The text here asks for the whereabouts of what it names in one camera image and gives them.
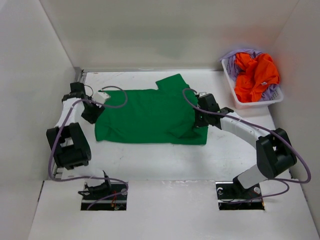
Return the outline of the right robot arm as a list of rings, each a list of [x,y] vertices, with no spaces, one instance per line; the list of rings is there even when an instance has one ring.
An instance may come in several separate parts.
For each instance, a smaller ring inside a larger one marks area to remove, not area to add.
[[[247,199],[250,190],[258,187],[261,182],[275,180],[297,163],[297,155],[287,132],[282,128],[269,130],[246,122],[232,109],[220,108],[211,93],[197,94],[196,98],[196,127],[216,127],[237,136],[256,151],[255,165],[235,176],[231,183],[217,188],[222,199]]]

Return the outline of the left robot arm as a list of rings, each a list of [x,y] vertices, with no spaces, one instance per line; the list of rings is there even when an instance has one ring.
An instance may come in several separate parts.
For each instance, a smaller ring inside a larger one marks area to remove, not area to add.
[[[103,200],[112,195],[111,181],[105,171],[98,173],[89,167],[92,152],[79,121],[83,118],[88,123],[95,124],[105,109],[103,101],[108,98],[106,93],[89,96],[83,83],[71,83],[70,93],[64,95],[61,100],[63,109],[58,122],[46,131],[51,149],[48,163],[49,178],[57,182],[62,181],[53,175],[53,164],[66,170],[76,169],[80,177],[72,177],[71,181],[77,179],[100,181],[94,186],[86,183],[84,190],[78,193],[83,197]]]

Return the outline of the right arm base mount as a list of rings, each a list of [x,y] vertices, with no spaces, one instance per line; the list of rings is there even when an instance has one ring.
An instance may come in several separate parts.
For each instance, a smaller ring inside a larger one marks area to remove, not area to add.
[[[222,211],[265,210],[259,184],[245,189],[233,182],[216,182],[218,208]]]

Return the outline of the green t shirt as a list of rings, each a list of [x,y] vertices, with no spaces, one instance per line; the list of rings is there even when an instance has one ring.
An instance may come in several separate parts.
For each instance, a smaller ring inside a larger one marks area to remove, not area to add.
[[[157,89],[110,90],[94,134],[98,142],[205,145],[208,127],[195,127],[195,94],[180,74],[156,81]]]

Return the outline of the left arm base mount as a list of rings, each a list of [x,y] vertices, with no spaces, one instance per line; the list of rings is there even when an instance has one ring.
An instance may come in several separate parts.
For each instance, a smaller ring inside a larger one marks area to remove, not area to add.
[[[126,185],[120,182],[105,182],[88,186],[78,191],[81,196],[81,211],[125,211],[127,209]]]

